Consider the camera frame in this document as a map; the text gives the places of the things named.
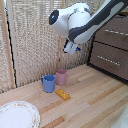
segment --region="wood grain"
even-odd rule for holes
[[[64,101],[55,91],[63,89],[71,98]],[[128,102],[128,86],[86,65],[67,71],[66,85],[55,85],[45,93],[41,81],[0,95],[0,106],[27,101],[40,113],[39,128],[110,128]]]

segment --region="white plate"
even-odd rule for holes
[[[0,128],[38,128],[40,115],[35,106],[14,101],[0,107]]]

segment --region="yellow block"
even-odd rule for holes
[[[61,97],[63,100],[68,100],[70,99],[70,95],[68,93],[66,93],[65,91],[63,91],[62,89],[59,89],[56,91],[56,94]]]

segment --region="wooden surface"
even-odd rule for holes
[[[55,86],[70,94],[67,101],[45,93],[41,81],[0,95],[0,106],[26,101],[37,107],[39,128],[110,128],[128,102],[128,86],[89,66],[68,70],[67,83]]]

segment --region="pink cup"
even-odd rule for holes
[[[57,69],[56,71],[56,84],[64,85],[66,83],[67,71],[63,69]]]

